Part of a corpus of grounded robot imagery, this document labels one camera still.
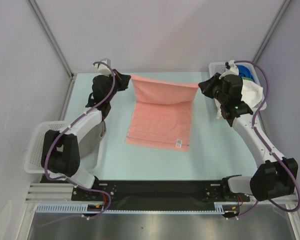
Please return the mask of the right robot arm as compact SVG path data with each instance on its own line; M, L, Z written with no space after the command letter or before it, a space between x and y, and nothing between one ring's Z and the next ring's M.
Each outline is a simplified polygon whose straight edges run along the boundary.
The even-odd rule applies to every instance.
M198 87L203 95L220 104L221 116L245 142L257 166L253 176L223 178L221 197L232 201L238 193L243 193L261 202L293 194L298 163L278 151L257 125L253 110L242 100L243 79L216 73Z

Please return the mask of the grey terry towel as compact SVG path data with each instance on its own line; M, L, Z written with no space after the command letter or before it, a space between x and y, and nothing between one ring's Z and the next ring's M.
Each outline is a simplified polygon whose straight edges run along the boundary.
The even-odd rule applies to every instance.
M102 121L94 126L79 142L79 155L80 158L85 158L90 155L96 147L100 145L101 140L107 132L106 123Z

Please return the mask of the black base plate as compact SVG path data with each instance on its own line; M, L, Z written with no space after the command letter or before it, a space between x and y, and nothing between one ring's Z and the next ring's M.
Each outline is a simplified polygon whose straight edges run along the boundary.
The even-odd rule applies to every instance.
M231 193L222 180L99 180L99 192L73 187L73 202L97 202L109 194L110 211L199 212L216 203L234 205L253 198Z

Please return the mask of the white basket with towels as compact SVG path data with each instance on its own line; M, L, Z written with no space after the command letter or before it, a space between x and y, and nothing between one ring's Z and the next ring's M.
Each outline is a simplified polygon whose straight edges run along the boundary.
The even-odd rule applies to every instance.
M219 73L219 74L224 73L226 71L225 63L226 63L225 61L211 62L208 66L210 77L212 77L216 73ZM258 76L257 76L257 73L256 73L256 70L255 70L255 67L251 63L249 63L249 62L240 62L240 63L236 63L236 66L237 65L242 65L242 66L247 67L251 71L251 74L254 77L253 82L256 83L257 85L261 86L260 81L259 81ZM265 98L265 95L264 95L265 92L266 91L263 90L262 102L264 101L264 98Z

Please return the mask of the aluminium frame post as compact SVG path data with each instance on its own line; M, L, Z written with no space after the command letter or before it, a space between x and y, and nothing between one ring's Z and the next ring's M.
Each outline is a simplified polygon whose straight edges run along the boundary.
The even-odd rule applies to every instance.
M272 37L274 36L278 26L280 25L281 21L283 20L286 12L288 11L290 5L292 4L293 0L283 0L274 19L272 20L265 36L262 39L260 46L258 47L252 61L257 63L261 56L263 55L264 51L266 50L267 45L271 41Z
M26 3L28 4L31 12L33 13L35 19L38 22L39 27L41 28L43 34L45 35L48 43L50 44L52 50L56 54L57 59L59 60L63 70L66 72L67 76L72 79L74 77L74 73L71 70L63 51L58 44L50 26L47 22L42 10L40 9L40 6L38 5L36 0L26 0Z

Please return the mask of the right aluminium frame post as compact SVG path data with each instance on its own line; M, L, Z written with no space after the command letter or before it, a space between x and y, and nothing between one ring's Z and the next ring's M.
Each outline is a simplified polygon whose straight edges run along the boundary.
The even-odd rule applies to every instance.
M280 25L281 21L283 20L286 12L288 11L290 5L292 4L293 0L283 0L274 19L272 20L265 36L262 39L260 46L258 47L252 61L257 63L261 56L263 55L264 51L266 50L267 45L271 41L272 37L274 36L278 26Z

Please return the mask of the aluminium rail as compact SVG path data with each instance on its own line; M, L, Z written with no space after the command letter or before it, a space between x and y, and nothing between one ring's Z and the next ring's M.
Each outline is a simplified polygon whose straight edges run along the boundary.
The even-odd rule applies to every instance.
M26 203L68 203L71 200L73 188L70 183L32 183L25 197ZM275 198L280 205L297 204L296 195Z

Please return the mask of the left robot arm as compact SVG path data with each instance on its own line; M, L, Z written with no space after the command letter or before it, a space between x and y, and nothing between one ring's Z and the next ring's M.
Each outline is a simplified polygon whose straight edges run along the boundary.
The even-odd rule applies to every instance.
M80 145L88 135L101 140L106 133L105 119L111 110L111 100L117 92L128 89L131 76L116 69L103 70L92 80L83 113L60 130L48 130L44 135L41 166L49 180L66 179L83 187L82 194L89 200L100 195L98 178L81 163L84 155Z

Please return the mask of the pink towel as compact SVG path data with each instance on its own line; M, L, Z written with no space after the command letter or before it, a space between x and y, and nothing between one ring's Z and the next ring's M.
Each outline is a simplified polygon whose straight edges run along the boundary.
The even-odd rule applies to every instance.
M161 81L132 75L135 106L126 143L187 152L196 83Z

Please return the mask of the blue towel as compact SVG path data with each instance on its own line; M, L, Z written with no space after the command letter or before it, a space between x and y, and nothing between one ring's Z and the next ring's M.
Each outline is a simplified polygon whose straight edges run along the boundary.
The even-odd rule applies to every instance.
M251 79L252 81L254 81L254 77L251 73L251 71L244 65L237 65L238 68L238 72L239 72L239 76L241 76L242 78L247 78L247 79Z

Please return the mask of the empty white perforated basket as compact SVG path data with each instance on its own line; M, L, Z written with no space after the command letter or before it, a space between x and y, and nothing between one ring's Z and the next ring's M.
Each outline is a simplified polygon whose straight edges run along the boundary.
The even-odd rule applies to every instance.
M45 134L49 130L59 131L67 126L67 121L45 121L40 123L33 133L28 151L25 156L24 170L29 174L43 174L41 165ZM94 152L84 158L80 158L81 164L88 172L97 170L102 161L104 138Z

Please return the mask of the left aluminium frame post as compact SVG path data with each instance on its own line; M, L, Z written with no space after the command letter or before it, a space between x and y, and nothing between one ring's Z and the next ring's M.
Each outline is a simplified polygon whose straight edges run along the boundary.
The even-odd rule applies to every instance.
M47 22L42 10L40 9L40 6L38 5L36 0L26 0L26 3L28 4L31 12L33 13L35 19L38 22L39 27L41 28L43 34L45 35L48 43L50 44L52 50L56 54L57 59L59 60L63 70L66 72L67 76L72 79L74 77L74 73L71 70L63 51L58 44L50 26Z

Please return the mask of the white towel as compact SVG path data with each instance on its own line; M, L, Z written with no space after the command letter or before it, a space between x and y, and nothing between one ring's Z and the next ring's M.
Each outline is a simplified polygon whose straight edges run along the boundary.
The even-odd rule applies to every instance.
M243 78L243 86L241 90L242 98L252 110L256 110L263 100L263 88L253 82Z

